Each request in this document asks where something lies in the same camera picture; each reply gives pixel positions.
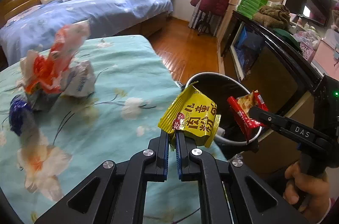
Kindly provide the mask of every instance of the red snack wrapper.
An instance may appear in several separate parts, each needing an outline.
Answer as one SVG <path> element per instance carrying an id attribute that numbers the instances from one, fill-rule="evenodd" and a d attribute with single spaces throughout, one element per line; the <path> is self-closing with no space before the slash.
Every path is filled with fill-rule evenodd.
<path id="1" fill-rule="evenodd" d="M 253 91 L 252 93 L 243 97 L 239 97 L 237 99 L 231 96 L 227 99 L 227 102 L 231 106 L 231 111 L 233 112 L 234 119 L 240 126 L 241 131 L 245 135 L 246 142 L 248 143 L 251 138 L 252 129 L 259 126 L 264 126 L 261 122 L 251 119 L 248 116 L 248 111 L 252 106 L 258 106 L 259 108 L 268 111 L 264 100 L 262 99 L 258 91 Z"/>

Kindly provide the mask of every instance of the glass cabinet door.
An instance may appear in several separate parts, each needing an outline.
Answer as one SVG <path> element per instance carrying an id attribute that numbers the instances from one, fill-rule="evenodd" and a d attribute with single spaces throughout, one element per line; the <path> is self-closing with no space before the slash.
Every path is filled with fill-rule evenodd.
<path id="1" fill-rule="evenodd" d="M 290 109 L 305 92 L 284 60 L 265 39 L 242 23 L 230 46 L 234 67 L 240 83 L 249 91 L 258 90 L 272 113 Z"/>

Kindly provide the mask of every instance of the crumpled wrapper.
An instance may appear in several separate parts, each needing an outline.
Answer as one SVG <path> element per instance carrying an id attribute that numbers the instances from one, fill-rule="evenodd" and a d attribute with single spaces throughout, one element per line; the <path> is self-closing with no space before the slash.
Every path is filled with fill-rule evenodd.
<path id="1" fill-rule="evenodd" d="M 172 146 L 175 146 L 175 130 L 182 130 L 197 146 L 210 147 L 220 117 L 217 105 L 191 84 L 167 109 L 158 127 L 169 134 Z"/>
<path id="2" fill-rule="evenodd" d="M 68 81 L 67 84 L 62 85 L 62 79 L 65 77 L 63 73 L 67 72 L 69 75 L 69 64 L 89 35 L 88 20 L 65 25 L 55 34 L 54 44 L 47 57 L 39 55 L 37 51 L 29 50 L 27 57 L 20 60 L 23 85 L 28 101 L 34 110 L 48 111 L 71 83 Z M 80 70 L 83 70 L 82 74 L 92 72 L 93 75 L 93 68 L 90 64 L 86 63 L 85 65 L 87 66 L 85 68 L 81 64 L 78 68 L 74 67 L 74 79 L 77 79 L 77 75 L 81 73 Z M 84 91 L 81 89 L 78 92 L 86 92 L 85 90 L 90 88 L 88 84 L 89 82 Z"/>
<path id="3" fill-rule="evenodd" d="M 87 97 L 94 92 L 95 75 L 89 60 L 63 72 L 61 81 L 63 94 L 74 97 Z"/>
<path id="4" fill-rule="evenodd" d="M 11 100 L 8 119 L 11 131 L 18 136 L 24 134 L 25 138 L 27 138 L 38 129 L 34 121 L 32 108 L 27 98 L 23 95 L 16 95 Z"/>

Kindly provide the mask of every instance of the stuffed toy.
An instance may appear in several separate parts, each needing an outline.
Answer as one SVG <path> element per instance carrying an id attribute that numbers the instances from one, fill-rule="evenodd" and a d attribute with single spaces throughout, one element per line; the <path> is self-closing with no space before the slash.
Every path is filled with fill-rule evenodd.
<path id="1" fill-rule="evenodd" d="M 333 24 L 331 26 L 331 29 L 338 31 L 338 28 L 339 28 L 339 2 L 334 6 L 334 9 L 332 10 L 332 16 L 333 16 Z"/>

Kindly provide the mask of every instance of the black bin liner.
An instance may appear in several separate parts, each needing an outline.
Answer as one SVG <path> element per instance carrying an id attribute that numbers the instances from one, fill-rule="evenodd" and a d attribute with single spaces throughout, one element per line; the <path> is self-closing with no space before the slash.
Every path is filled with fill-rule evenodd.
<path id="1" fill-rule="evenodd" d="M 244 134 L 234 119 L 227 99 L 230 96 L 234 98 L 245 96 L 248 92 L 233 80 L 218 74 L 201 73 L 194 79 L 191 78 L 189 82 L 197 82 L 194 87 L 217 104 L 217 114 L 221 115 L 219 126 L 225 129 L 224 137 L 237 142 L 246 141 Z M 258 130 L 259 128 L 252 130 L 251 138 L 257 134 Z"/>

